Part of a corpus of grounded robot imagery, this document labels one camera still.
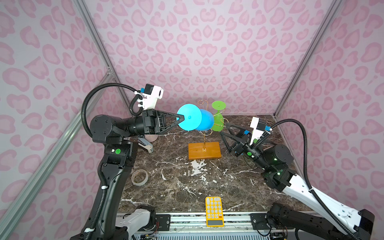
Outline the blue wine glass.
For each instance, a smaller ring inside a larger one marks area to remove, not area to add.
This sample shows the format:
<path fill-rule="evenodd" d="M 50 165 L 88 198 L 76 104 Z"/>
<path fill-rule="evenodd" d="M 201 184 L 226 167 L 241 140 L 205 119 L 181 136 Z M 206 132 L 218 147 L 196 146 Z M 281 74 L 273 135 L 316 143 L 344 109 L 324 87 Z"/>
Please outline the blue wine glass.
<path fill-rule="evenodd" d="M 179 124 L 179 127 L 185 131 L 196 130 L 202 121 L 201 109 L 193 104 L 183 105 L 177 114 L 185 116 L 185 120 Z"/>

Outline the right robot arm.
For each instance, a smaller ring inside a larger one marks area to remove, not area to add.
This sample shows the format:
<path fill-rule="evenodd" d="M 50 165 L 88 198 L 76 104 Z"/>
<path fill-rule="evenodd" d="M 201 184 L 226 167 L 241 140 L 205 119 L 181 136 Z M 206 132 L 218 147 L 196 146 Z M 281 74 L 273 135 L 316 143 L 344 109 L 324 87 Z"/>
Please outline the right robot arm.
<path fill-rule="evenodd" d="M 284 144 L 261 149 L 272 130 L 283 123 L 297 124 L 304 139 L 304 176 L 290 169 L 294 157 Z M 253 140 L 246 129 L 230 123 L 225 124 L 226 132 L 221 138 L 230 154 L 250 159 L 261 168 L 266 185 L 295 198 L 318 213 L 318 216 L 294 211 L 281 204 L 273 204 L 265 219 L 271 227 L 295 229 L 295 235 L 303 231 L 324 240 L 369 240 L 371 239 L 375 215 L 370 211 L 356 210 L 324 194 L 310 183 L 307 171 L 308 139 L 304 126 L 297 120 L 278 121 L 271 127 L 262 124 L 261 138 Z"/>

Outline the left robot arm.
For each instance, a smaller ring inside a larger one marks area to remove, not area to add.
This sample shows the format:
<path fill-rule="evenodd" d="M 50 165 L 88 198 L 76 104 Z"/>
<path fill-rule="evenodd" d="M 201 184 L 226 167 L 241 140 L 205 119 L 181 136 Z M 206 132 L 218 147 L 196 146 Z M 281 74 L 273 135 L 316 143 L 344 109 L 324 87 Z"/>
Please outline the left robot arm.
<path fill-rule="evenodd" d="M 104 145 L 97 175 L 100 186 L 80 234 L 73 240 L 129 240 L 141 228 L 156 230 L 154 207 L 141 206 L 128 216 L 126 227 L 117 227 L 116 218 L 127 179 L 134 166 L 139 144 L 129 137 L 162 135 L 185 120 L 183 115 L 145 110 L 140 116 L 121 119 L 108 115 L 95 116 L 87 123 L 86 109 L 81 110 L 82 123 L 93 142 Z"/>

